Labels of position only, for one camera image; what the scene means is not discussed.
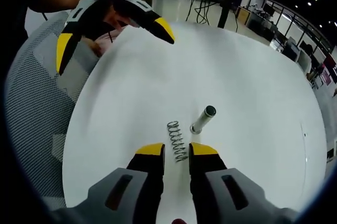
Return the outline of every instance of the cable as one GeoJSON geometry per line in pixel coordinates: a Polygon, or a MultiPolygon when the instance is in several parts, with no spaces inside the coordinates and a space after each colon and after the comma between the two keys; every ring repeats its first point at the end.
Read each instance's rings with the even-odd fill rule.
{"type": "Polygon", "coordinates": [[[203,3],[203,0],[200,0],[199,8],[195,8],[195,9],[194,9],[195,12],[197,13],[197,16],[196,16],[196,22],[197,22],[198,24],[201,23],[201,22],[199,22],[199,16],[201,16],[201,15],[200,15],[200,12],[201,12],[201,8],[202,8],[202,3],[203,3]]]}
{"type": "Polygon", "coordinates": [[[189,9],[189,13],[188,13],[188,15],[187,15],[187,17],[186,17],[186,20],[185,20],[185,21],[189,20],[189,16],[190,16],[190,13],[191,13],[191,9],[192,9],[192,5],[193,5],[193,3],[194,3],[194,0],[191,0],[190,9],[189,9]]]}
{"type": "Polygon", "coordinates": [[[234,13],[234,16],[235,16],[235,22],[236,22],[236,30],[235,30],[235,32],[237,33],[237,28],[239,27],[238,25],[237,25],[237,15],[234,13]]]}
{"type": "Polygon", "coordinates": [[[207,4],[207,2],[206,1],[203,1],[203,0],[201,0],[201,2],[200,2],[200,6],[198,7],[198,8],[195,8],[194,10],[195,10],[195,12],[197,13],[197,18],[196,18],[196,22],[198,23],[198,24],[208,24],[208,25],[210,25],[210,22],[209,22],[209,20],[208,20],[208,12],[209,12],[209,10],[210,10],[210,6],[213,6],[213,5],[215,5],[215,4],[217,4],[217,3],[212,3],[211,4],[211,2],[209,2],[208,3],[208,5],[206,5],[207,4]],[[203,14],[203,16],[200,14],[200,12],[201,12],[201,9],[204,9],[204,14],[203,14]]]}
{"type": "Polygon", "coordinates": [[[112,37],[111,37],[111,34],[110,34],[110,32],[108,32],[108,33],[109,33],[110,41],[111,41],[111,43],[112,43],[112,37]]]}
{"type": "Polygon", "coordinates": [[[44,17],[44,20],[48,21],[46,14],[42,13],[42,16],[44,17]]]}

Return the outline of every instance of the office floor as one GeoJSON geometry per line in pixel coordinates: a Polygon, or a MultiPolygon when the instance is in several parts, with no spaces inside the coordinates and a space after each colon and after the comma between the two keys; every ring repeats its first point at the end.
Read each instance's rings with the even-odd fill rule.
{"type": "MultiPolygon", "coordinates": [[[[168,20],[169,22],[176,22],[176,21],[185,21],[186,17],[189,13],[191,0],[164,0],[163,3],[163,17],[168,20]]],[[[200,1],[195,0],[191,9],[191,13],[189,16],[188,21],[192,23],[196,23],[197,13],[195,12],[195,8],[200,6],[200,1]]],[[[221,14],[221,7],[219,4],[210,6],[208,12],[208,20],[210,22],[210,26],[217,27],[217,23],[219,22],[221,14]]],[[[241,23],[237,23],[237,33],[240,33],[244,36],[252,38],[256,41],[259,41],[267,46],[270,45],[270,42],[267,41],[265,38],[258,36],[252,30],[248,29],[245,25],[241,23]]],[[[236,22],[235,22],[235,15],[233,12],[230,12],[226,21],[225,29],[235,32],[236,30],[236,22]]]]}

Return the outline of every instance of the computer monitor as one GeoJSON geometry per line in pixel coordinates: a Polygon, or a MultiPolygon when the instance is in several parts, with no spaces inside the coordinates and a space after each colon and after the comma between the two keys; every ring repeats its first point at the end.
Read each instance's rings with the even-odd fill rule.
{"type": "Polygon", "coordinates": [[[272,6],[270,6],[269,4],[264,4],[263,10],[271,16],[273,16],[274,12],[275,12],[274,8],[272,6]]]}

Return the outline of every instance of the mesh chair back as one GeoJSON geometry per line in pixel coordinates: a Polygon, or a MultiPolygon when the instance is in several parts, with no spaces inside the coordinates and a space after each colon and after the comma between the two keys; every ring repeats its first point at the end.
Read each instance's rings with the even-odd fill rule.
{"type": "Polygon", "coordinates": [[[68,14],[60,12],[23,44],[5,82],[8,136],[32,186],[51,210],[65,207],[62,156],[75,103],[96,56],[79,43],[64,74],[56,73],[56,42],[68,14]]]}

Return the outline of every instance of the desk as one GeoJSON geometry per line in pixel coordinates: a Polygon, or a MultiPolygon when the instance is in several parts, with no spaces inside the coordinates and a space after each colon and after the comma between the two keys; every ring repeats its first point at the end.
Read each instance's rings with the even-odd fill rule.
{"type": "Polygon", "coordinates": [[[208,144],[277,207],[302,207],[325,173],[321,111],[300,68],[248,37],[220,28],[172,23],[176,43],[127,27],[100,59],[78,98],[63,155],[68,207],[90,186],[126,167],[145,144],[166,144],[157,223],[196,223],[188,162],[175,163],[166,124],[184,142],[208,144]],[[191,123],[207,105],[217,115],[199,135],[191,123]]]}

